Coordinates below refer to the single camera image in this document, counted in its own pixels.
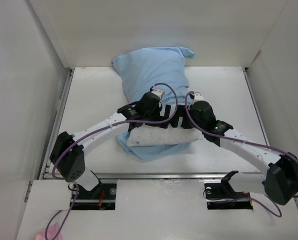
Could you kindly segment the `white pillow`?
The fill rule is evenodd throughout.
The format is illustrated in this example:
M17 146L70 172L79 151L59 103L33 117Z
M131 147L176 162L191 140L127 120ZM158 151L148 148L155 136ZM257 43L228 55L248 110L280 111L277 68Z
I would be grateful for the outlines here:
M177 145L202 140L202 133L194 128L183 129L180 127L160 128L144 125L130 132L127 139L128 147Z

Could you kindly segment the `light blue pillowcase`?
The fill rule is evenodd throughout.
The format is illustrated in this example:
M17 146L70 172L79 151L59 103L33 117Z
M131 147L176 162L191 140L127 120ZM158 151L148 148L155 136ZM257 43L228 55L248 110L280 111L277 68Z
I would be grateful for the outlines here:
M184 104L189 81L185 77L186 58L195 53L186 47L147 47L112 59L112 66L122 79L129 103L139 101L154 84L165 91L162 104ZM143 161L153 161L189 148L192 142L173 145L127 146L130 132L117 137L124 151Z

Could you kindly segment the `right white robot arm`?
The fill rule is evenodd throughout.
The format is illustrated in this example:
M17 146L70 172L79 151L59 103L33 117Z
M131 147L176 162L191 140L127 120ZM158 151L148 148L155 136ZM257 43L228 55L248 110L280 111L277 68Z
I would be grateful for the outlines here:
M249 162L260 175L233 170L218 181L205 183L211 200L239 199L244 192L269 197L274 203L286 205L298 198L298 160L290 152L253 143L232 125L217 120L211 105L200 100L191 105L179 105L171 126L201 131L203 137L222 149L229 150Z

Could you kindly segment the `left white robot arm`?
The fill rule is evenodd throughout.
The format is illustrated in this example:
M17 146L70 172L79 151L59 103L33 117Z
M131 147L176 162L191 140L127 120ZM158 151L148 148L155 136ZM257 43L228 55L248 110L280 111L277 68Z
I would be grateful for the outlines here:
M59 172L68 183L76 183L90 198L100 195L101 181L85 166L85 157L106 141L139 128L144 124L159 125L162 110L162 89L152 89L134 104L119 108L104 121L81 132L58 135L50 154L52 174Z

